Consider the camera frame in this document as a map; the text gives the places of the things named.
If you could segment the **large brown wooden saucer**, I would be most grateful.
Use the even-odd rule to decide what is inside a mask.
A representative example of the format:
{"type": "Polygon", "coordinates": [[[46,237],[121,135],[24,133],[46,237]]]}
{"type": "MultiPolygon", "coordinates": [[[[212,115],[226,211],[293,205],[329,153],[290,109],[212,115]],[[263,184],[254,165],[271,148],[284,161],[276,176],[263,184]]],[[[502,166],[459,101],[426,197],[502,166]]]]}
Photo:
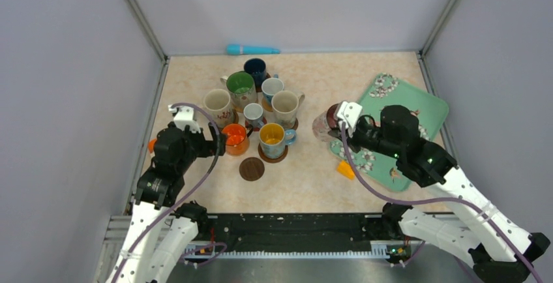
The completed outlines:
{"type": "Polygon", "coordinates": [[[284,148],[284,152],[281,156],[279,156],[278,158],[269,158],[264,154],[262,146],[260,144],[258,145],[258,154],[259,154],[260,158],[263,161],[268,162],[270,164],[276,164],[278,162],[283,161],[288,155],[288,150],[289,150],[288,146],[286,145],[285,148],[284,148]]]}

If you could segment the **green mug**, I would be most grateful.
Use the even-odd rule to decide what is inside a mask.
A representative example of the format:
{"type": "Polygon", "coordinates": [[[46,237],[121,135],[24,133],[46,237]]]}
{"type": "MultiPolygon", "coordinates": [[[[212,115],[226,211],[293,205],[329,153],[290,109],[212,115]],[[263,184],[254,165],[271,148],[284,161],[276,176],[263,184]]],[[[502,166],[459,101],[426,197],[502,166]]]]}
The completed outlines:
{"type": "Polygon", "coordinates": [[[231,101],[237,111],[242,112],[249,104],[258,102],[258,93],[254,78],[247,72],[235,72],[220,78],[230,93],[231,101]]]}

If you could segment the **yellow interior cup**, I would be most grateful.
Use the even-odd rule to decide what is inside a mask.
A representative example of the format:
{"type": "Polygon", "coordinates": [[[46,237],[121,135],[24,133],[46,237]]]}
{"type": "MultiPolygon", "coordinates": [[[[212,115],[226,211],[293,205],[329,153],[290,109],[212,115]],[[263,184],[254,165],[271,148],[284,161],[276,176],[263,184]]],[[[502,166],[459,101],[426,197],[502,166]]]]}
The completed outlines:
{"type": "Polygon", "coordinates": [[[280,124],[267,123],[260,128],[259,139],[262,153],[267,158],[278,159],[296,141],[297,133],[294,129],[285,130],[280,124]]]}

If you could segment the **cream large mug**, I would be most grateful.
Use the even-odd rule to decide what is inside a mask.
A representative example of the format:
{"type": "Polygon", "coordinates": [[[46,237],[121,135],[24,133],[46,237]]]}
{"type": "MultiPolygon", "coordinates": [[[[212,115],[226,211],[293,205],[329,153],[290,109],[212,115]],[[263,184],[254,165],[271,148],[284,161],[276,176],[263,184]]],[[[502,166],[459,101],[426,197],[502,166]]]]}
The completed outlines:
{"type": "Polygon", "coordinates": [[[279,91],[271,101],[275,122],[286,130],[293,128],[304,99],[305,94],[300,91],[279,91]]]}

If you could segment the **dark woven coaster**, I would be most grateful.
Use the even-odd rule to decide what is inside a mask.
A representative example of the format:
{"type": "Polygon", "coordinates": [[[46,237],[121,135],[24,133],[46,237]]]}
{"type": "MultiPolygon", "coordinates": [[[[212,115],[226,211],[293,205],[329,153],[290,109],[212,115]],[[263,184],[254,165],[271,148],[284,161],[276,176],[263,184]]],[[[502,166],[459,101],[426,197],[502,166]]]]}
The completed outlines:
{"type": "Polygon", "coordinates": [[[265,166],[261,159],[248,157],[239,165],[239,175],[249,182],[257,181],[265,173],[265,166]]]}

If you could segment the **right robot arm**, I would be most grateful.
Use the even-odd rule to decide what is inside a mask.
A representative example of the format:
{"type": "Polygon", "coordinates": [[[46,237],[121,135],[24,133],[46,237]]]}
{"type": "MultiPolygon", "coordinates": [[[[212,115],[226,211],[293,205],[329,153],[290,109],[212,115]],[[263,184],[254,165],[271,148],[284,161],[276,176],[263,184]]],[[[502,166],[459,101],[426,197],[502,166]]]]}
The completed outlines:
{"type": "Polygon", "coordinates": [[[440,145],[421,136],[419,121],[401,105],[386,106],[379,122],[360,105],[343,102],[335,118],[347,155],[368,149],[396,161],[402,175],[444,203],[461,226],[417,209],[416,201],[386,198],[382,229],[426,241],[465,262],[483,282],[523,282],[535,276],[533,262],[550,246],[542,233],[517,226],[488,200],[440,145]]]}

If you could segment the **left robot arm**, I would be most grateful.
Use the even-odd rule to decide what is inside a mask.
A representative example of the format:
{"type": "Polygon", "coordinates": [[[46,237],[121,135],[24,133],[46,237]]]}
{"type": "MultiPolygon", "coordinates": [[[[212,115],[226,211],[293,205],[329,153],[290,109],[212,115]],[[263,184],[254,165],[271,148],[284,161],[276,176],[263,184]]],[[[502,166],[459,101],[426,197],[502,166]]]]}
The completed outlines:
{"type": "Polygon", "coordinates": [[[212,140],[203,130],[170,123],[157,134],[108,282],[165,282],[188,244],[208,234],[207,209],[178,195],[185,185],[184,174],[197,158],[213,159],[206,171],[210,174],[224,155],[225,135],[214,123],[209,123],[209,131],[212,140]]]}

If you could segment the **white blue mug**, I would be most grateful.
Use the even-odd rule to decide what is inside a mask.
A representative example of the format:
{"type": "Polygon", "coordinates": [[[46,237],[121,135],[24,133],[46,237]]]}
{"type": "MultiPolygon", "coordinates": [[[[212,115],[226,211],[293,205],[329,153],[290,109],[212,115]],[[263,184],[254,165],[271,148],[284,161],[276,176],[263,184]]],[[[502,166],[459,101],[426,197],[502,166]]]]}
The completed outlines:
{"type": "Polygon", "coordinates": [[[271,105],[273,97],[285,88],[284,82],[275,74],[271,78],[267,78],[262,83],[262,93],[266,102],[271,105]]]}

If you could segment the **orange plastic cup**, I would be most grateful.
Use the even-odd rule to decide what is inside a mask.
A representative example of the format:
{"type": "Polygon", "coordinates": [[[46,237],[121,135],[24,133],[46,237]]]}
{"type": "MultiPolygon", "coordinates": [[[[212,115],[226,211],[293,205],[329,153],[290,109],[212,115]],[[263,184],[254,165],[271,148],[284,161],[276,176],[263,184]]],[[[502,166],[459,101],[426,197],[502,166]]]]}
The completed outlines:
{"type": "Polygon", "coordinates": [[[250,147],[249,137],[252,134],[252,127],[232,123],[222,129],[226,136],[225,150],[230,156],[241,156],[245,154],[250,147]]]}

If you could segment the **maroon pink mug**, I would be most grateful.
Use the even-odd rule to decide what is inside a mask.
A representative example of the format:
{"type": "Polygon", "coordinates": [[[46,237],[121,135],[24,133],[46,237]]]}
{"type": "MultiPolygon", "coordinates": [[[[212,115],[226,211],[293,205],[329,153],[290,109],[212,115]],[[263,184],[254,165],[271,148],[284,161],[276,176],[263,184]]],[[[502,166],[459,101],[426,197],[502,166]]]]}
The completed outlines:
{"type": "Polygon", "coordinates": [[[341,138],[344,121],[337,116],[341,106],[342,102],[333,104],[313,121],[312,131],[321,142],[332,142],[341,138]]]}

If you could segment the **dark blue mug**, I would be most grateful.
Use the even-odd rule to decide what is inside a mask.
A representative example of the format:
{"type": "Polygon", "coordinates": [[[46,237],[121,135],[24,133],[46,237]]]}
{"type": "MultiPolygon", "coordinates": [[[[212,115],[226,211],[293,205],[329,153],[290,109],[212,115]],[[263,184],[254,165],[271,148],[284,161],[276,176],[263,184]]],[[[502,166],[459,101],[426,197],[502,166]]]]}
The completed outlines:
{"type": "Polygon", "coordinates": [[[267,74],[266,63],[260,58],[249,59],[244,63],[243,69],[252,76],[255,86],[261,84],[267,74]]]}

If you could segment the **cream seashell mug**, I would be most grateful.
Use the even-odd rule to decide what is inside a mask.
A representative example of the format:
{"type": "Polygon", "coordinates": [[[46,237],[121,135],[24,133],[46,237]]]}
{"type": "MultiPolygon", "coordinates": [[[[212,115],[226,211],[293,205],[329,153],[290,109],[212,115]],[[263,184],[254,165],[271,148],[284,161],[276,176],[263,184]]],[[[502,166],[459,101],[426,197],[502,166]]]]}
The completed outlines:
{"type": "Polygon", "coordinates": [[[209,91],[203,98],[203,107],[220,129],[234,123],[237,119],[231,96],[226,90],[213,89],[209,91]]]}

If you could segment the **small grey cup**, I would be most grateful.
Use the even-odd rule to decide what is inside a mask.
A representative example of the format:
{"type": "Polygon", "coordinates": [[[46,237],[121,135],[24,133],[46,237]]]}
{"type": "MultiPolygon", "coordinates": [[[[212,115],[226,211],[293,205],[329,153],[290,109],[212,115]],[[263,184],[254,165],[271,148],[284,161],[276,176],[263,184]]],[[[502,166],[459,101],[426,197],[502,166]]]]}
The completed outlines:
{"type": "Polygon", "coordinates": [[[253,131],[259,131],[265,124],[263,107],[258,103],[251,103],[244,107],[243,115],[245,123],[251,127],[253,131]]]}

